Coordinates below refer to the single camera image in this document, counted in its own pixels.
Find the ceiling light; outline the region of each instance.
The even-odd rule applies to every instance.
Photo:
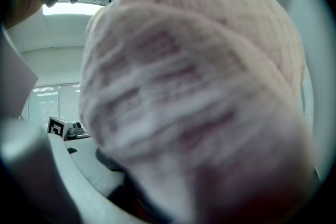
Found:
[[[42,92],[42,91],[50,91],[53,90],[54,87],[44,87],[44,88],[35,88],[32,89],[33,92]]]
[[[48,8],[43,5],[44,15],[53,14],[86,14],[94,15],[102,6],[96,4],[86,4],[86,3],[56,3],[53,7]]]
[[[58,92],[41,93],[41,94],[37,94],[37,96],[47,96],[47,95],[55,95],[55,94],[58,94]]]

